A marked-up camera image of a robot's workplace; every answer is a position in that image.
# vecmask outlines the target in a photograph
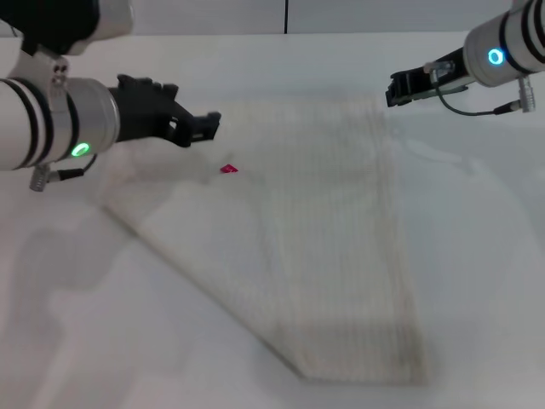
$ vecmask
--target grid-patterned fabric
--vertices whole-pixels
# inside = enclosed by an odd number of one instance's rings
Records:
[[[214,142],[115,146],[106,207],[303,377],[423,383],[378,102],[213,108]]]

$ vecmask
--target white wall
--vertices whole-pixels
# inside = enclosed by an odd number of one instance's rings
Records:
[[[455,32],[512,0],[290,0],[290,32]],[[133,0],[135,34],[284,32],[285,0]],[[0,25],[0,37],[11,31]]]

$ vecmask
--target white table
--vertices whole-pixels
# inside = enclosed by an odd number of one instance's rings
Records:
[[[131,37],[73,74],[181,86],[180,102],[286,92],[382,93],[462,33]],[[0,41],[0,72],[17,42]],[[425,388],[308,385],[94,204],[88,177],[27,189],[0,175],[0,407],[9,409],[538,408],[545,401],[545,78],[538,113],[458,118],[436,100],[387,111],[432,369]],[[516,87],[474,87],[492,108]]]

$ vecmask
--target green indicator light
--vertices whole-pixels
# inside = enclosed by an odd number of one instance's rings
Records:
[[[74,150],[72,151],[72,156],[77,158],[78,156],[83,156],[85,153],[89,151],[91,146],[88,143],[80,143],[76,147],[74,147]]]

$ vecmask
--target black stripe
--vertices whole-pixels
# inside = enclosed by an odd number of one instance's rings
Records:
[[[74,100],[69,94],[66,94],[66,103],[68,104],[68,111],[70,112],[70,118],[72,119],[72,138],[68,149],[66,149],[66,152],[60,157],[59,160],[68,158],[74,147],[76,147],[77,140],[79,139],[79,116],[77,115]]]
[[[539,42],[543,47],[545,47],[545,32],[543,31],[542,24],[542,6],[543,0],[536,0],[536,7],[534,8],[534,26],[536,26],[537,38],[539,38]]]
[[[505,38],[505,28],[508,24],[509,15],[510,15],[509,12],[507,12],[505,16],[503,16],[502,24],[500,25],[500,47],[503,53],[505,54],[505,59],[508,61],[511,67],[513,67],[518,72],[522,72],[524,75],[533,74],[534,73],[533,71],[529,71],[523,68],[522,66],[520,66],[519,63],[514,60],[513,56],[509,52],[508,42]]]
[[[34,153],[36,153],[37,138],[38,138],[36,113],[34,112],[34,107],[32,106],[31,101],[28,99],[28,96],[26,96],[25,91],[23,91],[19,85],[14,84],[11,81],[8,81],[7,79],[1,79],[1,78],[0,78],[0,82],[8,85],[19,96],[20,100],[23,102],[23,105],[25,106],[26,112],[28,113],[28,120],[31,123],[31,144],[28,147],[28,153],[26,154],[25,159],[20,163],[20,165],[16,167],[16,169],[25,168],[28,162],[34,156]]]
[[[54,137],[53,118],[51,118],[51,111],[49,110],[48,102],[46,101],[45,97],[42,95],[40,90],[34,84],[32,84],[30,81],[25,80],[24,78],[13,78],[13,79],[25,85],[36,98],[40,108],[42,108],[43,121],[45,123],[45,143],[43,144],[43,150],[42,150],[42,153],[40,153],[40,156],[38,156],[37,159],[32,164],[28,165],[28,166],[34,166],[42,162],[43,159],[46,156],[48,156],[48,153],[51,150],[51,147],[53,146],[53,137]]]
[[[288,33],[288,16],[290,14],[290,0],[286,0],[284,5],[284,34]]]
[[[534,42],[531,41],[530,37],[530,8],[531,3],[528,2],[525,5],[525,9],[522,12],[522,38],[525,40],[526,47],[531,52],[531,54],[541,63],[545,63],[545,55],[542,55],[539,50],[536,48],[536,45],[534,45]]]

